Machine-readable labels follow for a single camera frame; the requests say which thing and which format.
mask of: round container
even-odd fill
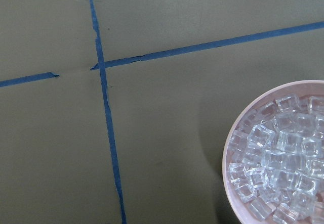
[[[261,96],[259,96],[258,98],[256,98],[253,102],[251,102],[241,112],[241,114],[238,116],[238,118],[234,122],[234,124],[227,136],[225,147],[224,147],[224,153],[223,153],[224,186],[225,186],[226,195],[229,200],[229,203],[232,206],[232,209],[234,210],[237,218],[243,224],[260,224],[260,223],[275,224],[275,222],[272,220],[272,218],[267,218],[264,221],[257,220],[248,210],[249,203],[246,203],[246,204],[242,203],[241,199],[235,192],[234,187],[233,187],[232,183],[230,182],[228,175],[227,175],[228,164],[230,163],[230,155],[228,152],[229,140],[233,134],[233,131],[237,127],[239,121],[247,113],[248,110],[250,110],[251,108],[257,109],[257,108],[265,105],[266,103],[273,101],[276,98],[283,97],[284,95],[287,95],[290,93],[295,93],[299,97],[311,96],[311,95],[324,96],[324,81],[320,81],[320,80],[295,81],[295,82],[291,82],[291,83],[287,83],[287,84],[278,86],[274,89],[267,91],[266,93],[264,93]],[[309,222],[302,220],[297,223],[309,223]]]

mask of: pink bowl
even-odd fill
[[[251,108],[257,109],[260,106],[273,101],[275,98],[282,97],[289,93],[295,93],[299,97],[306,96],[306,95],[322,95],[324,96],[324,81],[320,80],[306,80],[306,81],[295,81],[290,82],[281,86],[278,86],[274,89],[271,89],[264,93],[263,95],[256,98],[253,102],[251,102],[238,116],[236,121],[234,122],[231,130],[226,139],[224,153],[223,153],[223,180],[224,186],[226,190],[226,195],[229,200],[232,209],[234,210],[237,218],[243,224],[259,224],[259,223],[271,223],[275,224],[275,222],[271,218],[267,218],[264,221],[257,220],[248,210],[248,203],[244,204],[241,202],[241,199],[235,192],[232,183],[228,179],[227,169],[228,164],[230,163],[230,155],[228,152],[228,144],[229,140],[233,134],[233,131],[237,127],[239,121],[242,117],[246,114],[248,110]],[[307,221],[299,221],[298,223],[309,223]]]

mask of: painter's tape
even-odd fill
[[[44,80],[44,79],[58,77],[58,76],[60,76],[60,75],[55,74],[53,72],[46,72],[46,73],[32,75],[32,76],[24,76],[24,77],[10,79],[10,80],[6,80],[6,81],[0,81],[0,87],[12,86],[12,85],[16,85],[16,84],[31,82],[31,81]]]
[[[108,83],[107,83],[107,76],[106,76],[106,69],[105,69],[105,61],[104,61],[102,46],[101,46],[99,23],[98,23],[93,0],[90,0],[90,8],[91,8],[93,29],[96,31],[96,34],[97,34],[96,50],[97,50],[97,57],[98,57],[98,64],[99,64],[99,71],[100,71],[102,96],[103,96],[103,102],[104,102],[104,107],[105,107],[108,139],[109,139],[110,154],[111,154],[111,160],[112,160],[112,170],[113,170],[113,175],[114,175],[114,179],[115,179],[117,193],[119,196],[121,222],[122,222],[122,224],[127,224],[125,207],[124,207],[124,199],[123,199],[123,191],[122,191],[122,183],[120,180],[120,173],[119,173],[119,164],[118,164],[115,136],[114,136],[114,131],[113,131],[112,117],[111,117],[111,109],[109,106],[109,99],[108,99],[108,92],[107,92]]]
[[[176,48],[167,51],[154,52],[143,56],[135,56],[135,57],[118,59],[118,60],[106,61],[105,67],[126,65],[137,61],[154,60],[154,59],[168,57],[168,56],[176,56],[185,53],[208,50],[208,49],[213,49],[222,46],[230,46],[232,44],[245,43],[245,42],[255,41],[259,39],[283,36],[283,35],[288,35],[293,33],[300,33],[309,30],[320,29],[320,28],[324,28],[324,21],[300,25],[296,27],[277,29],[268,32],[255,33],[255,34],[250,34],[250,35],[245,35],[245,36],[240,36],[235,38],[228,38],[228,39],[223,39],[223,40],[218,40],[218,41],[213,41],[208,43],[195,44],[193,46],[181,47],[181,48]],[[94,67],[92,67],[91,70],[98,70],[98,68],[99,67],[97,64]]]

